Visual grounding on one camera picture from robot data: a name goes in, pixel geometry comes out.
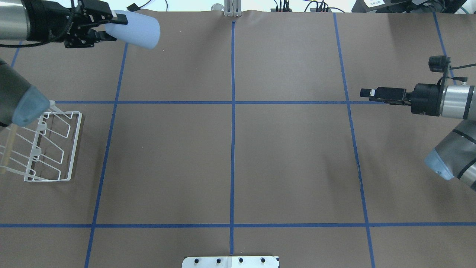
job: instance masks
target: cable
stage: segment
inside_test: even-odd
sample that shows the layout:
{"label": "cable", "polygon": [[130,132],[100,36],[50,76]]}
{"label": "cable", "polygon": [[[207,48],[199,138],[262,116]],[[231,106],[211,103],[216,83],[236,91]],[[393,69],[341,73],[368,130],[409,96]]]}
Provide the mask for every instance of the cable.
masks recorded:
{"label": "cable", "polygon": [[460,7],[460,9],[464,11],[466,14],[469,14],[469,12],[464,7]]}
{"label": "cable", "polygon": [[343,11],[342,9],[338,9],[338,8],[327,8],[328,10],[339,10],[339,11],[342,11],[343,13],[346,13],[345,11]]}
{"label": "cable", "polygon": [[149,4],[151,1],[152,1],[152,0],[149,0],[149,1],[147,1],[147,3],[145,3],[145,4],[141,5],[139,8],[141,9],[141,8],[143,8],[143,7],[147,6],[147,5],[148,5],[148,4]]}
{"label": "cable", "polygon": [[0,48],[31,48],[31,47],[37,47],[37,46],[45,45],[45,44],[48,44],[48,43],[59,40],[61,37],[63,37],[63,35],[65,35],[71,29],[71,26],[73,25],[74,9],[75,9],[74,0],[71,0],[71,13],[68,16],[69,17],[68,18],[68,23],[66,24],[66,27],[64,27],[64,29],[56,37],[53,36],[52,38],[50,38],[46,41],[39,42],[39,43],[34,43],[34,44],[26,44],[26,45],[4,45],[4,44],[0,44]]}
{"label": "cable", "polygon": [[309,1],[309,4],[307,4],[306,9],[304,9],[304,12],[307,11],[307,8],[308,8],[309,5],[312,4],[312,3],[316,3],[316,9],[317,9],[317,7],[319,6],[319,3],[320,3],[320,2],[317,2],[317,1]]}
{"label": "cable", "polygon": [[468,68],[468,67],[473,67],[476,66],[476,63],[473,64],[468,64],[468,65],[463,65],[463,66],[457,66],[457,67],[450,67],[450,70],[456,70],[456,69],[463,69],[463,68]]}
{"label": "cable", "polygon": [[329,5],[327,5],[327,3],[325,3],[324,1],[322,1],[322,2],[319,2],[319,1],[316,1],[316,0],[303,0],[303,1],[309,2],[309,4],[307,4],[307,6],[306,6],[306,9],[304,9],[304,12],[307,11],[309,5],[312,4],[312,3],[316,3],[316,12],[318,10],[320,10],[319,12],[327,12],[327,11],[324,11],[324,10],[330,9]]}

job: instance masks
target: black wire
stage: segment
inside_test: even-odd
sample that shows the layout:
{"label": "black wire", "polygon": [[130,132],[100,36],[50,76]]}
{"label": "black wire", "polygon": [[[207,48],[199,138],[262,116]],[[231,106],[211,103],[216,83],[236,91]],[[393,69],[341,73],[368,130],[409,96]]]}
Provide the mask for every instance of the black wire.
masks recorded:
{"label": "black wire", "polygon": [[333,10],[339,10],[339,11],[342,11],[343,13],[345,13],[345,11],[343,11],[342,9],[338,9],[338,8],[327,8],[328,10],[330,9],[333,9]]}
{"label": "black wire", "polygon": [[48,44],[48,43],[59,40],[60,38],[63,37],[63,35],[65,35],[71,29],[71,26],[73,24],[74,10],[75,10],[74,0],[71,0],[71,13],[69,14],[68,23],[66,24],[66,27],[64,27],[64,29],[56,37],[52,37],[52,38],[50,38],[46,41],[39,42],[39,43],[34,43],[34,44],[26,44],[26,45],[4,45],[4,44],[0,44],[0,48],[31,48],[31,47],[37,47],[37,46],[45,45],[45,44]]}
{"label": "black wire", "polygon": [[325,7],[324,4],[326,4],[326,3],[324,1],[322,1],[321,5],[319,6],[319,9],[316,9],[316,12],[317,12],[317,10],[319,10],[319,12],[322,12],[323,7]]}
{"label": "black wire", "polygon": [[320,3],[321,3],[321,5],[322,5],[322,3],[324,3],[326,6],[328,6],[324,1],[322,1],[322,2],[319,2],[319,1],[309,1],[309,4],[307,4],[306,9],[304,9],[304,12],[307,11],[307,8],[309,7],[309,5],[310,5],[311,3],[316,3],[316,12],[317,12],[317,10],[320,8],[320,7],[319,7],[319,4],[320,4]]}
{"label": "black wire", "polygon": [[307,11],[307,8],[308,8],[312,3],[316,3],[316,9],[317,9],[317,7],[319,6],[319,2],[317,2],[317,1],[309,1],[309,4],[307,4],[306,9],[304,9],[304,12]]}
{"label": "black wire", "polygon": [[141,8],[143,8],[143,7],[147,6],[147,4],[149,4],[151,1],[152,1],[152,0],[149,0],[149,1],[147,1],[147,3],[145,3],[145,4],[141,5],[139,8],[141,9]]}
{"label": "black wire", "polygon": [[463,65],[463,66],[457,66],[457,67],[450,67],[450,70],[456,70],[456,69],[463,69],[463,68],[468,68],[468,67],[473,67],[476,66],[476,63],[473,64],[468,64],[468,65]]}

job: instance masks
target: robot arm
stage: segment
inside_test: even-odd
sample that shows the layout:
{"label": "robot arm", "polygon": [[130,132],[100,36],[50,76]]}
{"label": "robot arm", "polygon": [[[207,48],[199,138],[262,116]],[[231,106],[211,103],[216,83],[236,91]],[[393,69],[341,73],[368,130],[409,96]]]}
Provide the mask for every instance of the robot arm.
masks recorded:
{"label": "robot arm", "polygon": [[476,191],[476,94],[466,85],[466,77],[453,77],[461,85],[448,85],[451,59],[433,56],[428,61],[432,72],[442,72],[436,84],[417,84],[412,92],[403,88],[361,89],[360,96],[370,101],[410,106],[414,114],[463,119],[425,158],[425,163],[446,180],[454,177]]}
{"label": "robot arm", "polygon": [[[160,37],[159,22],[149,16],[111,10],[99,0],[78,0],[71,8],[43,0],[0,0],[0,40],[38,43],[2,45],[33,47],[63,42],[66,48],[90,48],[101,41],[123,39],[148,49]],[[106,31],[93,29],[105,24]],[[26,126],[50,106],[48,99],[0,59],[0,131],[10,124]]]}
{"label": "robot arm", "polygon": [[52,1],[0,0],[0,40],[40,42],[33,46],[64,42],[66,48],[93,47],[100,41],[116,40],[92,29],[106,23],[127,25],[128,20],[98,0],[79,0],[77,7],[69,9]]}

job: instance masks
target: black device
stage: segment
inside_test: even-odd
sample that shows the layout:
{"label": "black device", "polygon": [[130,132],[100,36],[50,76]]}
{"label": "black device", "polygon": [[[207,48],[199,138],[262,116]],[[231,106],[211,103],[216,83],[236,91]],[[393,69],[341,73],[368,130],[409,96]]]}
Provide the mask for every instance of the black device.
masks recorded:
{"label": "black device", "polygon": [[411,106],[414,114],[476,120],[476,107],[471,107],[474,86],[465,85],[466,77],[452,77],[454,81],[463,82],[463,85],[448,86],[450,63],[450,57],[430,57],[430,71],[443,73],[436,84],[419,83],[412,92],[407,92],[404,88],[363,88],[360,96],[373,102]]}
{"label": "black device", "polygon": [[352,12],[371,12],[377,13],[455,13],[466,0],[427,0],[418,5],[411,0],[382,0],[383,5],[368,7],[364,0],[356,0]]}
{"label": "black device", "polygon": [[50,107],[50,101],[0,59],[0,131],[14,123],[26,126]]}
{"label": "black device", "polygon": [[106,23],[128,24],[128,20],[99,0],[78,0],[71,8],[53,1],[0,0],[0,40],[39,42],[23,46],[64,42],[66,48],[85,48],[100,41],[116,41],[105,31],[92,29]]}

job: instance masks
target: light blue joint cap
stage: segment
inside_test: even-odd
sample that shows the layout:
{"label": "light blue joint cap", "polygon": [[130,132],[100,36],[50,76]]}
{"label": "light blue joint cap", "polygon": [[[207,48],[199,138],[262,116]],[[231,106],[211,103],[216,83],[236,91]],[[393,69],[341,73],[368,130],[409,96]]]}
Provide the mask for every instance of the light blue joint cap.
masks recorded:
{"label": "light blue joint cap", "polygon": [[49,107],[50,101],[35,86],[31,86],[18,102],[11,120],[18,126],[27,126]]}
{"label": "light blue joint cap", "polygon": [[455,177],[434,148],[425,158],[425,164],[445,180],[451,180]]}
{"label": "light blue joint cap", "polygon": [[105,24],[106,32],[119,40],[129,44],[137,45],[148,49],[153,49],[160,37],[159,22],[150,16],[130,11],[114,10],[117,14],[124,14],[128,23]]}

